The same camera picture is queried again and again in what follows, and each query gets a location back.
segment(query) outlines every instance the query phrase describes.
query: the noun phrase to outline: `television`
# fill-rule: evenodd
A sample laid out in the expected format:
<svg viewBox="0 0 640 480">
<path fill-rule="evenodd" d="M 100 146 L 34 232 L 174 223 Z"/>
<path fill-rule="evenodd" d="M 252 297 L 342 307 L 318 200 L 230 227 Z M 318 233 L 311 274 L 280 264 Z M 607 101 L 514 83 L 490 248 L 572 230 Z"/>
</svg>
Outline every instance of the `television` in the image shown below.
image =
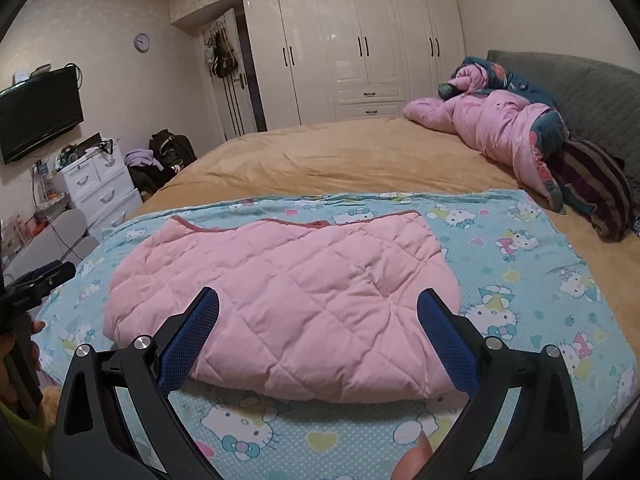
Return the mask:
<svg viewBox="0 0 640 480">
<path fill-rule="evenodd" d="M 74 65 L 7 88 L 0 92 L 0 159 L 19 160 L 83 120 Z"/>
</svg>

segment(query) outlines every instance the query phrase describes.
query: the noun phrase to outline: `pink blanket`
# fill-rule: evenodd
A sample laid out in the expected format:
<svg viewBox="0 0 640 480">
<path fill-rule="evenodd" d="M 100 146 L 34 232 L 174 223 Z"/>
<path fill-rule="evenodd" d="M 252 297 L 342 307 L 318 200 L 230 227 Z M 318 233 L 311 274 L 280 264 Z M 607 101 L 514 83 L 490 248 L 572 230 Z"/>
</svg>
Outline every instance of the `pink blanket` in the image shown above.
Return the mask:
<svg viewBox="0 0 640 480">
<path fill-rule="evenodd" d="M 449 83 L 466 93 L 447 101 L 416 99 L 404 108 L 404 116 L 427 128 L 458 134 L 467 146 L 513 168 L 521 183 L 545 196 L 552 210 L 560 210 L 560 187 L 539 149 L 540 139 L 546 132 L 538 131 L 544 129 L 543 121 L 536 122 L 551 108 L 541 103 L 531 104 L 524 97 L 506 90 L 476 93 L 485 88 L 486 82 L 487 74 L 481 66 L 463 66 Z M 562 128 L 554 134 L 568 136 Z"/>
<path fill-rule="evenodd" d="M 183 312 L 203 286 L 220 316 L 192 376 L 268 396 L 423 399 L 452 390 L 416 314 L 460 288 L 415 211 L 345 225 L 260 220 L 204 230 L 174 216 L 113 275 L 104 335 L 126 346 Z"/>
</svg>

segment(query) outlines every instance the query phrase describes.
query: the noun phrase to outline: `pillow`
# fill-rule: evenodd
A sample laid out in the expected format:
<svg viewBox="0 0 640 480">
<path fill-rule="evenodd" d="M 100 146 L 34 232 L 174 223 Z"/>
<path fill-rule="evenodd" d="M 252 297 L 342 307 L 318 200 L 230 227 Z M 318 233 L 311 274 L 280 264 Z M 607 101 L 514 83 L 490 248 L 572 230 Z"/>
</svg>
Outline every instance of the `pillow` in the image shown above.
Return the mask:
<svg viewBox="0 0 640 480">
<path fill-rule="evenodd" d="M 623 160 L 594 142 L 569 139 L 546 164 L 564 201 L 589 218 L 600 237 L 625 237 L 634 222 L 634 202 Z"/>
</svg>

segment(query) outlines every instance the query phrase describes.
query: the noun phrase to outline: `wall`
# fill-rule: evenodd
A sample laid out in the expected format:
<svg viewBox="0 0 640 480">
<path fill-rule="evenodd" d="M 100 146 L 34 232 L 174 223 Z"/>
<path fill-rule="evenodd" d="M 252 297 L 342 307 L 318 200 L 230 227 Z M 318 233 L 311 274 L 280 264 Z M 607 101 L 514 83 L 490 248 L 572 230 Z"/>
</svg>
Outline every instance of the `wall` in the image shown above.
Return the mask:
<svg viewBox="0 0 640 480">
<path fill-rule="evenodd" d="M 140 54 L 134 37 L 151 47 Z M 38 155 L 96 132 L 118 139 L 125 153 L 148 148 L 163 128 L 190 138 L 197 155 L 220 144 L 212 109 L 202 92 L 193 38 L 171 26 L 167 0 L 28 0 L 0 43 L 0 88 L 18 68 L 74 62 L 82 69 L 84 123 L 30 158 L 0 164 L 0 218 L 30 213 L 30 167 Z"/>
<path fill-rule="evenodd" d="M 640 72 L 640 52 L 609 0 L 458 0 L 467 54 L 572 54 Z"/>
</svg>

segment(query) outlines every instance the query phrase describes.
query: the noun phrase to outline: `gray headboard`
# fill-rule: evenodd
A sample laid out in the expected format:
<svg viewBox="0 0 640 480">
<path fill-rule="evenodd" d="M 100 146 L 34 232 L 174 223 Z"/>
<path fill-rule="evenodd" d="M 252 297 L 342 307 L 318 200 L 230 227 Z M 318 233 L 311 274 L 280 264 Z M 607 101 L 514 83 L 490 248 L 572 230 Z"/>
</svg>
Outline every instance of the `gray headboard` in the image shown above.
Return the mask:
<svg viewBox="0 0 640 480">
<path fill-rule="evenodd" d="M 548 91 L 572 137 L 625 161 L 640 204 L 640 74 L 583 57 L 490 50 L 488 59 Z"/>
</svg>

